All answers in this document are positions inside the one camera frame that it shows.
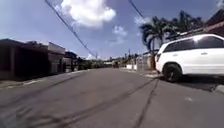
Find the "power line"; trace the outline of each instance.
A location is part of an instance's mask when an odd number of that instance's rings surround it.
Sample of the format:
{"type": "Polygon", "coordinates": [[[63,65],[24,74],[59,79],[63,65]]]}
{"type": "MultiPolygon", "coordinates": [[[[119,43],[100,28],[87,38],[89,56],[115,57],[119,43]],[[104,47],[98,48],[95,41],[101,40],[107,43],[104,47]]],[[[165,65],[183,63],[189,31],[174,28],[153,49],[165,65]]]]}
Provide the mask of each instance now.
{"type": "Polygon", "coordinates": [[[82,41],[82,39],[79,37],[77,32],[66,23],[66,21],[60,16],[60,14],[55,10],[55,8],[52,6],[52,4],[48,1],[45,0],[47,5],[54,11],[54,13],[61,19],[61,21],[64,23],[64,25],[72,32],[72,34],[78,39],[78,41],[83,45],[83,47],[94,57],[97,58],[97,55],[93,54],[93,52],[86,46],[86,44],[82,41]]]}
{"type": "Polygon", "coordinates": [[[132,0],[128,0],[131,6],[136,10],[136,12],[143,18],[145,19],[144,15],[138,10],[138,8],[135,6],[132,0]]]}

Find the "car roof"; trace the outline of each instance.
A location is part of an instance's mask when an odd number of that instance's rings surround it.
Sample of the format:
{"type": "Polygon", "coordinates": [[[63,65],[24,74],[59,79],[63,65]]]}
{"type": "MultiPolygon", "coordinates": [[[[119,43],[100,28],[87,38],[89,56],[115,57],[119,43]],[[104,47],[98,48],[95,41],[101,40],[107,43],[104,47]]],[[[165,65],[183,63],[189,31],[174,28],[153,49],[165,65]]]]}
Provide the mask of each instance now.
{"type": "Polygon", "coordinates": [[[202,36],[202,37],[204,37],[204,36],[213,36],[213,37],[218,37],[218,38],[221,38],[221,39],[224,40],[223,37],[220,37],[220,36],[215,35],[215,34],[197,34],[197,35],[193,35],[193,36],[189,36],[189,37],[185,37],[185,38],[181,38],[181,39],[173,40],[173,41],[170,41],[170,42],[165,43],[164,45],[167,46],[167,45],[169,45],[169,44],[172,44],[172,43],[175,43],[175,42],[178,42],[178,41],[187,40],[187,39],[192,39],[192,38],[195,37],[195,36],[202,36]]]}

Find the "cloud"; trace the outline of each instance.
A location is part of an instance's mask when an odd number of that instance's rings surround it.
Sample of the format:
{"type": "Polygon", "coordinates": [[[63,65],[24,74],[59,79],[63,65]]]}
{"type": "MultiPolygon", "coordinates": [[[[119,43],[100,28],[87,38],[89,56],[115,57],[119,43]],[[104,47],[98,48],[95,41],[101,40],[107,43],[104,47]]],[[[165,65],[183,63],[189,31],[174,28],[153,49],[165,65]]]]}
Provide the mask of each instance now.
{"type": "Polygon", "coordinates": [[[118,36],[127,36],[128,32],[122,26],[114,26],[113,33],[118,36]]]}
{"type": "Polygon", "coordinates": [[[105,42],[105,44],[107,44],[110,47],[115,46],[115,45],[120,45],[120,44],[123,44],[123,43],[125,43],[125,39],[120,37],[120,36],[117,36],[114,40],[110,40],[110,41],[105,42]]]}
{"type": "Polygon", "coordinates": [[[115,46],[125,43],[125,37],[128,35],[128,32],[122,26],[114,26],[112,33],[116,36],[113,40],[106,41],[107,45],[115,46]]]}
{"type": "Polygon", "coordinates": [[[88,54],[88,56],[87,56],[87,60],[91,60],[91,59],[93,59],[94,57],[93,57],[93,55],[91,55],[91,54],[88,54]]]}
{"type": "Polygon", "coordinates": [[[115,10],[106,5],[106,0],[63,0],[61,7],[55,8],[85,27],[101,27],[116,16],[115,10]]]}
{"type": "Polygon", "coordinates": [[[224,9],[224,0],[219,0],[217,3],[217,8],[224,9]]]}
{"type": "Polygon", "coordinates": [[[142,17],[140,17],[140,16],[135,16],[134,17],[134,22],[135,22],[135,24],[136,25],[142,25],[142,24],[144,24],[144,23],[146,23],[146,22],[149,22],[150,21],[150,18],[148,18],[148,17],[146,17],[146,18],[142,18],[142,17]]]}

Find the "car window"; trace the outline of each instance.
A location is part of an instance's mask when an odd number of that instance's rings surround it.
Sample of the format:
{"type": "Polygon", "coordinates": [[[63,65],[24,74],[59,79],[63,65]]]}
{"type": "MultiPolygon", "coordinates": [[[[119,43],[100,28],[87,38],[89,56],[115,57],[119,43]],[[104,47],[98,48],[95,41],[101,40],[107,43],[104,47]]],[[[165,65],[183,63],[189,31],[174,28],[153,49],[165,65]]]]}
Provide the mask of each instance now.
{"type": "Polygon", "coordinates": [[[192,39],[179,41],[176,44],[175,51],[191,50],[195,48],[194,41],[192,39]]]}
{"type": "Polygon", "coordinates": [[[223,40],[217,37],[204,37],[200,40],[195,41],[197,48],[223,48],[223,40]]]}
{"type": "Polygon", "coordinates": [[[175,45],[176,45],[176,43],[169,44],[169,45],[166,47],[166,49],[164,50],[164,53],[165,53],[165,52],[173,52],[173,51],[175,51],[175,45]]]}

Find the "palm tree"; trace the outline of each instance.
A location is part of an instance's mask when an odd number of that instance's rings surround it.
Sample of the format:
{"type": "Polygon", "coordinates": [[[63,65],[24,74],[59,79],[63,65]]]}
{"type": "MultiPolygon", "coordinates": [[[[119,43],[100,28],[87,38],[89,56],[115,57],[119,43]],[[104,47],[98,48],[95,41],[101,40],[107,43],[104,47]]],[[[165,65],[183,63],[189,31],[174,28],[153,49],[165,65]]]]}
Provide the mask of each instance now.
{"type": "Polygon", "coordinates": [[[203,24],[204,23],[201,17],[195,18],[187,12],[181,10],[178,18],[173,18],[168,22],[166,32],[169,36],[173,36],[178,33],[201,28],[203,27],[203,24]]]}
{"type": "Polygon", "coordinates": [[[143,44],[146,45],[146,47],[151,53],[151,69],[155,69],[154,43],[157,39],[159,41],[159,46],[163,44],[163,38],[165,36],[166,29],[166,20],[164,18],[159,19],[155,16],[152,18],[151,22],[147,22],[141,25],[140,29],[142,32],[143,44]]]}

